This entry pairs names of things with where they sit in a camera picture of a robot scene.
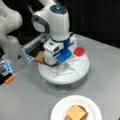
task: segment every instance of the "circular base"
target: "circular base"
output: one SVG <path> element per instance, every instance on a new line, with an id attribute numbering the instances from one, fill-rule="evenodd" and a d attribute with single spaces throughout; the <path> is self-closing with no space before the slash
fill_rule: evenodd
<path id="1" fill-rule="evenodd" d="M 70 69 L 69 67 L 67 69 L 65 66 L 61 74 L 58 73 L 56 67 L 52 68 L 43 64 L 39 64 L 39 72 L 41 76 L 49 83 L 66 85 L 81 80 L 89 70 L 89 60 L 86 54 L 77 59 L 71 58 L 66 63 Z"/>
<path id="2" fill-rule="evenodd" d="M 71 91 L 71 90 L 75 90 L 75 89 L 79 88 L 85 82 L 86 77 L 87 77 L 87 75 L 85 77 L 83 77 L 81 80 L 79 80 L 75 83 L 72 83 L 72 84 L 57 85 L 57 84 L 47 82 L 47 85 L 54 90 L 57 90 L 60 92 L 67 92 L 67 91 Z"/>

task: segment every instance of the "blue object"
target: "blue object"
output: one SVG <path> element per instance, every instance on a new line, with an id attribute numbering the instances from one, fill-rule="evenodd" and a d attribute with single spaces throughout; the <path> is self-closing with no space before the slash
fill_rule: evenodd
<path id="1" fill-rule="evenodd" d="M 60 6 L 56 6 L 56 10 L 58 10 L 58 11 L 59 11 L 59 10 L 60 10 Z"/>
<path id="2" fill-rule="evenodd" d="M 68 58 L 72 56 L 72 53 L 69 49 L 61 50 L 61 54 L 56 58 L 60 63 L 65 62 Z"/>
<path id="3" fill-rule="evenodd" d="M 73 43 L 70 44 L 70 38 L 68 38 L 66 40 L 62 40 L 62 41 L 56 41 L 56 40 L 52 39 L 52 41 L 56 42 L 56 43 L 63 43 L 63 45 L 64 45 L 64 48 L 61 51 L 59 51 L 58 53 L 56 53 L 56 54 L 53 55 L 55 57 L 58 54 L 60 54 L 58 57 L 56 57 L 56 59 L 60 63 L 65 62 L 67 59 L 69 59 L 72 56 L 71 51 L 68 49 L 71 45 L 73 45 Z"/>

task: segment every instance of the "background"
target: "background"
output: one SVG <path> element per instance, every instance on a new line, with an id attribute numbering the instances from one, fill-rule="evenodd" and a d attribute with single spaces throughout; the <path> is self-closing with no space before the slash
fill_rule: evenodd
<path id="1" fill-rule="evenodd" d="M 3 0 L 23 17 L 23 26 L 13 33 L 24 45 L 38 34 L 31 22 L 32 12 L 43 8 L 38 0 Z M 70 31 L 120 48 L 120 0 L 57 0 L 67 7 Z"/>

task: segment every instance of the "red object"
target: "red object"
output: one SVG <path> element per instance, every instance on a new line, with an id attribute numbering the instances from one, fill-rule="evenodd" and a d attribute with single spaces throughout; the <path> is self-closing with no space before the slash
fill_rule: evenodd
<path id="1" fill-rule="evenodd" d="M 74 54 L 77 56 L 77 57 L 81 57 L 85 54 L 85 49 L 83 47 L 77 47 L 75 50 L 74 50 Z"/>

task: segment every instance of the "bread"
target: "bread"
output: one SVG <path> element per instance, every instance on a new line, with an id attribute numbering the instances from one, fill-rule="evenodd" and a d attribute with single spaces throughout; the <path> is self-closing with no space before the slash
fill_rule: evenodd
<path id="1" fill-rule="evenodd" d="M 84 107 L 74 105 L 71 109 L 67 112 L 67 116 L 65 120 L 87 120 L 88 113 Z"/>
<path id="2" fill-rule="evenodd" d="M 35 57 L 35 60 L 37 62 L 44 64 L 44 51 L 40 51 L 38 55 Z"/>

